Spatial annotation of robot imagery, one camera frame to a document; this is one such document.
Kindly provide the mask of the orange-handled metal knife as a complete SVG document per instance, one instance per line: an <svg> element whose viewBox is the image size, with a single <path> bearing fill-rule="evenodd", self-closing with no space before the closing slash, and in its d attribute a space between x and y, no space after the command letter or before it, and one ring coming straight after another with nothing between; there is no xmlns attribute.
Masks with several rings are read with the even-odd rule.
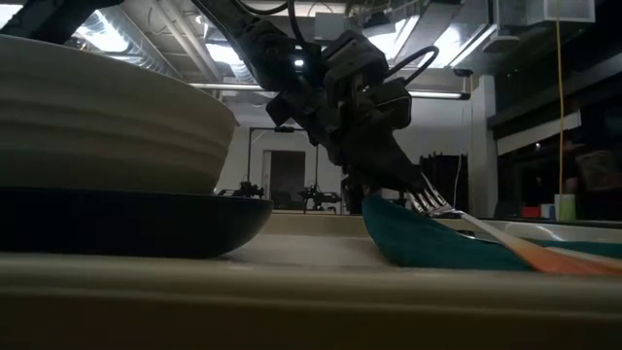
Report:
<svg viewBox="0 0 622 350"><path fill-rule="evenodd" d="M464 230L458 230L457 234L459 234L460 236L464 238L468 238L471 240L494 243L494 244L499 244L501 246L503 245L502 242L500 242L496 237L490 234L485 235L481 232L464 231ZM610 258L610 257L605 257L605 256L600 256L600 255L594 255L594 254L559 248L559 247L548 247L548 250L565 255L565 256L584 260L584 261L590 261L593 263L600 263L600 264L610 264L610 265L614 265L614 266L622 268L622 259L615 259L615 258Z"/></svg>

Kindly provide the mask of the dark green cloth napkin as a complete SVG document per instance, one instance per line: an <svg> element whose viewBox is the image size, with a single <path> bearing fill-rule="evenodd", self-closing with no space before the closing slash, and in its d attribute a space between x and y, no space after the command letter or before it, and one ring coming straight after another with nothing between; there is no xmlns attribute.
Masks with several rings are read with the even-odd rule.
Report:
<svg viewBox="0 0 622 350"><path fill-rule="evenodd" d="M379 252L400 267L531 271L500 244L471 240L454 230L370 194L362 202L365 228Z"/></svg>

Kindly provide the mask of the long ceiling light bar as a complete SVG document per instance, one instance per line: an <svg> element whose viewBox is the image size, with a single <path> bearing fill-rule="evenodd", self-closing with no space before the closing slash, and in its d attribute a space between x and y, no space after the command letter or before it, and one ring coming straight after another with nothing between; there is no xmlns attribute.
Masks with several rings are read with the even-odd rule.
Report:
<svg viewBox="0 0 622 350"><path fill-rule="evenodd" d="M249 84L228 84L228 83L190 83L194 88L211 89L211 90L227 90L227 91L252 91L265 92L259 85ZM445 92L445 91L425 91L410 90L409 94L412 98L420 99L444 99L444 100L469 100L470 93L466 92Z"/></svg>

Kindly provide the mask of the black background robot rig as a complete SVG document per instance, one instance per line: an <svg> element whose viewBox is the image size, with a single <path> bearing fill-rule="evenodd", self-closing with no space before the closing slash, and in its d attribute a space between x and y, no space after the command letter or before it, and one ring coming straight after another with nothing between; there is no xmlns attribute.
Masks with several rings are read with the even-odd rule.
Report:
<svg viewBox="0 0 622 350"><path fill-rule="evenodd" d="M300 128L238 127L214 193L269 199L277 210L339 214L340 177Z"/></svg>

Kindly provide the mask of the white green paper cup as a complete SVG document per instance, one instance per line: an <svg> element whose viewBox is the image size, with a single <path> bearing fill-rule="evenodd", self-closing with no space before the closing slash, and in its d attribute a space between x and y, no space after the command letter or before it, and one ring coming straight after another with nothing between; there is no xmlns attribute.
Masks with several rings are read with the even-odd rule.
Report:
<svg viewBox="0 0 622 350"><path fill-rule="evenodd" d="M554 200L555 219L558 222L572 222L576 220L576 204L574 194L556 194Z"/></svg>

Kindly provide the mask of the white bowl with dark rim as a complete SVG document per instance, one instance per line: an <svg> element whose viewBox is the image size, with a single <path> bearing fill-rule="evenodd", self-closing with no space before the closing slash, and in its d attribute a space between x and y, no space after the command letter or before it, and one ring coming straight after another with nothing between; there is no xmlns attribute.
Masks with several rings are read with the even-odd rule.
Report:
<svg viewBox="0 0 622 350"><path fill-rule="evenodd" d="M0 188L0 252L210 259L252 240L269 200Z"/></svg>

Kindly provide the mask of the orange-handled metal fork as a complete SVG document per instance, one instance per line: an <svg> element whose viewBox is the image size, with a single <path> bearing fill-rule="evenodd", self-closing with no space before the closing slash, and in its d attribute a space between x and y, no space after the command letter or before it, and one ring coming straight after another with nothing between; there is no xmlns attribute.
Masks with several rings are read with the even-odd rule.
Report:
<svg viewBox="0 0 622 350"><path fill-rule="evenodd" d="M502 246L510 250L525 263L541 272L622 276L622 268L620 267L565 256L548 250L548 247L538 246L533 242L490 226L450 205L423 173L422 177L423 188L416 192L407 192L413 208L424 216L432 218L456 217L476 228L480 228L485 233L496 237L497 240L503 243Z"/></svg>

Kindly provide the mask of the black cabinet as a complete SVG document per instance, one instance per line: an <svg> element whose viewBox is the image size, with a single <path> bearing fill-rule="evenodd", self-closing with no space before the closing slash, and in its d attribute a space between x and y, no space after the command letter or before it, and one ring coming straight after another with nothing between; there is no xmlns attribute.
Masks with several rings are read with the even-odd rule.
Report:
<svg viewBox="0 0 622 350"><path fill-rule="evenodd" d="M455 208L469 210L467 155L430 154L420 156L422 172Z"/></svg>

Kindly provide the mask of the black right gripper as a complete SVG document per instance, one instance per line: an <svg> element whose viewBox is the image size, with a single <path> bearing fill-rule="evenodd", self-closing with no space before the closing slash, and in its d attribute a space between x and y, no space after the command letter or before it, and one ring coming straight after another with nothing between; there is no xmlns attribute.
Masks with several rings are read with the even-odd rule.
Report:
<svg viewBox="0 0 622 350"><path fill-rule="evenodd" d="M392 80L356 92L328 104L325 94L304 95L283 91L272 99L266 112L277 126L296 122L314 145L339 146L344 174L352 185L367 186L371 192L382 188L416 192L423 188L420 167L399 144L391 140L377 153L373 144L356 139L384 140L411 123L412 97L402 80Z"/></svg>

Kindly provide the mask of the beige plastic tray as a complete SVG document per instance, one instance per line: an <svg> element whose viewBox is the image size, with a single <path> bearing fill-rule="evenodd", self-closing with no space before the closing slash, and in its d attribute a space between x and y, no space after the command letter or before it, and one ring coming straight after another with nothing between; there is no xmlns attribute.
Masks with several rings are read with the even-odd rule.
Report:
<svg viewBox="0 0 622 350"><path fill-rule="evenodd" d="M276 215L218 260L0 253L0 350L622 350L622 277L399 268Z"/></svg>

